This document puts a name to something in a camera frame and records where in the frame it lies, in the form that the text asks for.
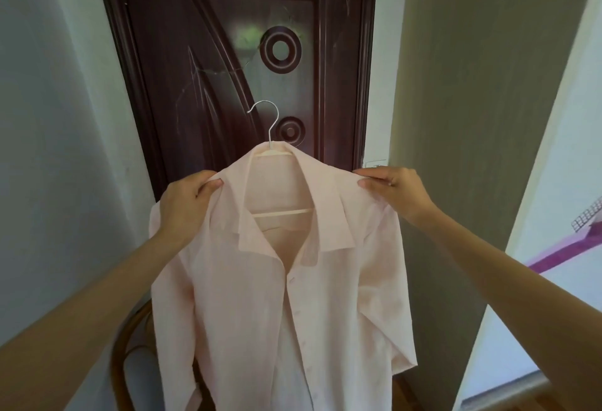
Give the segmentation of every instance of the person's left arm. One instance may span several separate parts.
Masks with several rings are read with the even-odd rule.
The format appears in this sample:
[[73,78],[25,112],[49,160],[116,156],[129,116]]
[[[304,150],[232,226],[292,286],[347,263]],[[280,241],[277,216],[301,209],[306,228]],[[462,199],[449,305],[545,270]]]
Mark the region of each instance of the person's left arm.
[[63,410],[129,311],[199,232],[221,180],[202,171],[161,198],[161,227],[116,268],[0,348],[0,408]]

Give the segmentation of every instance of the white clothes hanger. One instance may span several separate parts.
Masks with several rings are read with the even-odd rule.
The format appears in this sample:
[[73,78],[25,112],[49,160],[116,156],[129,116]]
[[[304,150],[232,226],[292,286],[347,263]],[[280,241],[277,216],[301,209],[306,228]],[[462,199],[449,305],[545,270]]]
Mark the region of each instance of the white clothes hanger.
[[[257,105],[258,103],[261,103],[261,102],[268,102],[268,103],[271,103],[272,105],[274,105],[274,108],[276,109],[276,120],[272,123],[272,125],[270,126],[270,128],[267,131],[267,138],[270,143],[270,149],[263,151],[262,153],[258,153],[253,157],[283,156],[283,155],[284,156],[286,156],[286,155],[292,156],[293,154],[288,151],[278,151],[278,150],[272,149],[272,128],[278,122],[278,118],[280,118],[280,111],[278,110],[278,107],[276,106],[275,103],[273,103],[271,100],[258,100],[257,102],[255,102],[252,105],[252,107],[249,109],[249,111],[247,113],[251,113],[253,111],[253,108],[255,108],[255,105]],[[314,211],[313,208],[305,208],[305,209],[301,209],[301,210],[274,211],[274,212],[267,212],[267,213],[257,213],[257,214],[254,214],[253,217],[254,218],[268,218],[268,217],[272,217],[272,216],[300,215],[302,213],[311,213],[312,211]]]

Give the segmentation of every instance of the hanger hook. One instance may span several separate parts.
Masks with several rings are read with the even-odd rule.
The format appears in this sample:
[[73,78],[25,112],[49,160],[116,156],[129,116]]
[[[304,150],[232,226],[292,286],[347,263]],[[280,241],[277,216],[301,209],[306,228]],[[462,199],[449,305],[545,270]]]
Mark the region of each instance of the hanger hook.
[[271,100],[258,100],[257,102],[255,102],[253,104],[253,106],[249,109],[249,111],[247,113],[251,113],[253,111],[253,108],[255,108],[255,105],[257,105],[258,103],[261,103],[261,102],[271,103],[272,105],[274,105],[274,108],[276,109],[276,120],[272,123],[272,125],[270,126],[270,128],[267,131],[267,139],[270,143],[270,149],[271,149],[272,148],[272,128],[278,122],[278,118],[280,118],[280,111],[278,110],[278,107],[276,106],[276,104],[273,103]]

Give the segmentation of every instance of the button-up shirt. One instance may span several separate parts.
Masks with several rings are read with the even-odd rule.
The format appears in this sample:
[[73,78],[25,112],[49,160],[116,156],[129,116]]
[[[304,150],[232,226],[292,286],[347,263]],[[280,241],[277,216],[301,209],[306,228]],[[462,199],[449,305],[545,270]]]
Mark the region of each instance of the button-up shirt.
[[198,404],[196,358],[218,411],[390,410],[391,376],[416,365],[399,219],[358,176],[273,144],[290,155],[264,143],[215,175],[152,286],[166,409]]

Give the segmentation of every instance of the shirt collar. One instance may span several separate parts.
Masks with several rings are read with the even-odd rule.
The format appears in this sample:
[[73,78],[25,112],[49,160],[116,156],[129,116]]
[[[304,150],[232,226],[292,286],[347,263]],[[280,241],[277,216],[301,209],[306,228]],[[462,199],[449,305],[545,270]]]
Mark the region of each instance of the shirt collar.
[[[276,150],[289,151],[297,159],[314,202],[320,251],[355,247],[331,168],[286,142],[272,142],[272,146]],[[221,178],[224,185],[211,211],[209,223],[238,233],[239,247],[246,243],[245,238],[259,232],[256,225],[255,229],[251,228],[253,218],[244,207],[245,191],[253,155],[267,149],[268,142],[257,145],[212,178]]]

